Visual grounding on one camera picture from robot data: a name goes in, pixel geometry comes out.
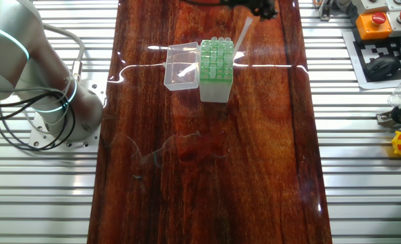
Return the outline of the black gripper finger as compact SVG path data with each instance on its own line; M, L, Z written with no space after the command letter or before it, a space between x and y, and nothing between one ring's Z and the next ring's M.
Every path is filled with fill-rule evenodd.
M278 16L278 11L275 2L266 2L263 6L263 18L266 20L275 19Z
M252 4L252 13L254 16L263 18L264 4L262 2L255 2Z

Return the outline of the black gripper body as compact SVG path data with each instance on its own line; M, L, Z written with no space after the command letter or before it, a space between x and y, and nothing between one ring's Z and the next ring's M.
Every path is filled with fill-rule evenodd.
M274 6L275 0L229 0L230 5Z

